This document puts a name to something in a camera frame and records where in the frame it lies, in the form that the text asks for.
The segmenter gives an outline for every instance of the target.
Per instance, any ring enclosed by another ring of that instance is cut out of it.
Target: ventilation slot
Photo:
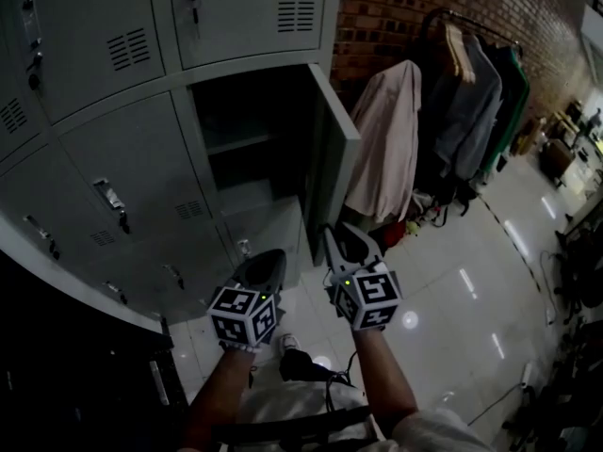
[[[279,2],[277,31],[309,32],[314,29],[314,2]]]
[[[100,231],[98,233],[91,234],[90,237],[98,246],[105,246],[115,243],[115,239],[109,231]]]
[[[151,58],[144,28],[108,40],[106,46],[114,71],[120,71]]]
[[[27,122],[27,117],[16,98],[0,109],[0,119],[2,119],[2,123],[9,134],[12,134]]]
[[[196,216],[201,216],[204,211],[198,201],[191,201],[176,206],[176,212],[180,219],[191,219]]]

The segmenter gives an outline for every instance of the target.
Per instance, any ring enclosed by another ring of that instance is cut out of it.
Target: forearm
[[[224,352],[190,405],[183,447],[208,450],[211,444],[211,428],[235,422],[254,358],[253,353],[246,351]]]
[[[416,400],[396,358],[378,329],[354,331],[368,406],[383,435],[391,437],[396,424],[416,412]]]

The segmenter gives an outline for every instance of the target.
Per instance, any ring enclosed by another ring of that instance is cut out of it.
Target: white tile floor
[[[486,205],[475,200],[463,218],[451,210],[444,228],[426,226],[385,255],[408,297],[387,327],[386,339],[419,406],[444,405],[467,422],[518,383],[527,362],[532,362],[539,383],[547,376],[563,326],[562,317],[546,325],[546,310],[554,312],[540,256],[542,250],[558,249],[553,232],[564,229],[564,213],[575,212],[581,196],[557,191],[529,158],[520,157],[485,189],[483,199],[519,251]],[[545,260],[545,271],[554,286],[559,278],[552,260]],[[340,370],[347,366],[354,344],[348,325],[336,318],[324,291],[325,274],[324,266],[309,269],[296,288],[283,292],[286,315],[275,335],[294,333],[314,360]],[[416,320],[407,320],[409,316]],[[190,397],[221,355],[208,327],[206,317],[171,327],[174,359]],[[256,362],[274,372],[275,350],[267,348]],[[357,361],[351,377],[363,386]],[[519,393],[509,395],[472,427],[491,443],[519,399]]]

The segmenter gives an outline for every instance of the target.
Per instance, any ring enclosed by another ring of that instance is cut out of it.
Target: open locker door
[[[322,227],[335,225],[346,197],[360,135],[317,64],[308,68],[317,86],[314,135],[303,219],[314,265],[322,263]]]

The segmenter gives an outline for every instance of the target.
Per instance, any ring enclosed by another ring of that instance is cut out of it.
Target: pink jacket
[[[421,70],[410,60],[373,76],[351,117],[361,136],[346,205],[382,222],[403,219],[413,194]]]

